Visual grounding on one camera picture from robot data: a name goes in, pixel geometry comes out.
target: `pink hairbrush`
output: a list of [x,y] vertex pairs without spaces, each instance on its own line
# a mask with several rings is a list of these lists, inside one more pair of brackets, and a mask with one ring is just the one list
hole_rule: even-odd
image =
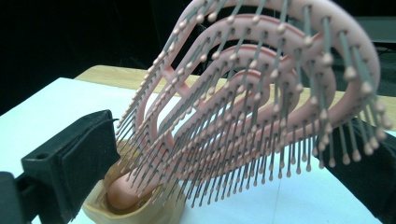
[[[256,12],[240,14],[245,6]],[[231,15],[218,19],[224,8]],[[262,15],[265,8],[278,11],[279,19]],[[301,21],[303,29],[287,18]],[[204,21],[210,25],[172,67],[191,31]],[[343,59],[347,82],[337,102],[334,51]],[[208,60],[205,71],[188,86],[186,78]],[[299,174],[306,162],[309,171],[311,155],[320,167],[324,153],[330,155],[330,166],[335,165],[336,150],[344,164],[359,161],[354,141],[351,149],[332,147],[332,130],[362,117],[369,124],[361,123],[364,152],[371,155],[384,140],[391,122],[375,95],[379,73],[369,37],[331,1],[191,1],[120,120],[118,142],[132,152],[121,159],[129,160],[125,169],[132,171],[111,185],[107,198],[124,209],[157,186],[172,183],[173,190],[156,197],[186,193],[193,206],[206,194],[216,195],[216,201],[238,188],[248,189],[250,183],[257,185],[259,177],[262,183],[271,180],[276,170],[279,177],[283,169],[290,176],[296,166]],[[220,85],[224,76],[227,82]],[[303,78],[309,80],[306,102],[300,102]],[[167,83],[148,105],[161,79]],[[177,102],[168,108],[170,101]]]

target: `hairbrush bristle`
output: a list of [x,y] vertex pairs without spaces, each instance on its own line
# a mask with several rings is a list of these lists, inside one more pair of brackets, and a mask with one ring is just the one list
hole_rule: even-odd
[[[241,14],[244,6],[256,12]],[[219,18],[224,8],[232,12]],[[278,11],[279,19],[262,15],[265,8]],[[291,19],[303,28],[288,23]],[[191,31],[203,23],[207,27],[172,67]],[[344,62],[347,83],[338,102],[333,101],[335,52]],[[207,61],[205,71],[188,86],[187,77]],[[225,84],[219,84],[222,77]],[[309,82],[306,102],[300,102],[303,78]],[[147,105],[161,79],[167,81],[165,87]],[[367,123],[360,123],[367,155],[391,127],[375,95],[378,82],[379,63],[369,37],[331,1],[194,0],[120,119],[118,141],[126,139],[125,150],[138,155],[122,158],[134,168],[130,187],[141,194],[174,183],[168,195],[158,197],[185,193],[194,206],[206,197],[210,203],[265,183],[276,172],[281,178],[291,176],[293,167],[296,174],[304,166],[310,171],[312,155],[320,168],[337,165],[335,151],[342,153],[343,164],[360,161],[350,120]],[[332,132],[342,124],[347,128]],[[349,132],[352,148],[347,148],[344,132]],[[334,134],[340,135],[341,148],[332,146]],[[328,161],[324,153],[330,155]],[[175,192],[175,185],[183,192]]]

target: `vented hairbrush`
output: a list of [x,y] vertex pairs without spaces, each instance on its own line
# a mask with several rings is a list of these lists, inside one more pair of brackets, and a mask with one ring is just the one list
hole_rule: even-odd
[[[252,13],[240,13],[242,7]],[[230,13],[221,17],[226,9]],[[205,29],[187,46],[199,24]],[[334,54],[347,83],[337,101]],[[342,154],[344,164],[360,161],[354,118],[364,133],[363,152],[373,154],[391,127],[375,94],[376,55],[367,34],[328,0],[191,1],[120,119],[117,141],[128,152],[120,162],[131,172],[109,187],[110,204],[125,209],[171,185],[150,201],[176,195],[176,203],[201,205],[204,197],[208,203],[224,199],[274,175],[310,171],[312,157],[320,167],[334,167],[334,154]],[[205,70],[189,86],[185,80],[197,67]],[[166,85],[149,104],[162,79]],[[309,91],[306,102],[302,91]],[[334,134],[341,147],[333,146]]]

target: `wooden table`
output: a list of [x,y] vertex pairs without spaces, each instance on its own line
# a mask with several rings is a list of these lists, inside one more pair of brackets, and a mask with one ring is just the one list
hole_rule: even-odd
[[[92,83],[104,84],[107,86],[121,87],[126,89],[137,90],[140,83],[143,80],[144,75],[147,73],[146,70],[115,67],[106,65],[96,65],[89,68],[75,79],[88,81]],[[189,76],[186,83],[191,86],[199,76]],[[219,83],[225,83],[225,79],[222,79]],[[156,93],[160,92],[165,85],[165,81],[162,80],[156,87]],[[335,94],[334,101],[336,102],[341,98],[343,93],[338,91]],[[309,98],[309,90],[305,90],[301,94],[300,102],[305,102]],[[389,118],[393,121],[392,131],[396,131],[396,97],[379,96],[381,102],[386,106]]]

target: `black object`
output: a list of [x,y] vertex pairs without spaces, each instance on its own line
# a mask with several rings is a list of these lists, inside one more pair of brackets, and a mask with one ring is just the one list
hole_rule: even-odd
[[22,160],[14,179],[0,172],[0,223],[67,223],[119,159],[111,112],[84,116]]
[[[387,134],[387,139],[379,143],[379,148],[371,156],[363,152],[362,133],[357,119],[352,120],[361,161],[349,165],[342,163],[341,150],[334,151],[335,167],[327,161],[329,154],[323,153],[326,168],[343,183],[383,223],[396,223],[396,138]],[[340,128],[333,130],[334,148],[342,148]],[[352,148],[349,132],[344,132],[346,148]]]
[[353,1],[334,0],[334,3],[342,7],[353,17],[394,17],[396,16],[396,2],[392,0],[360,0],[359,5]]

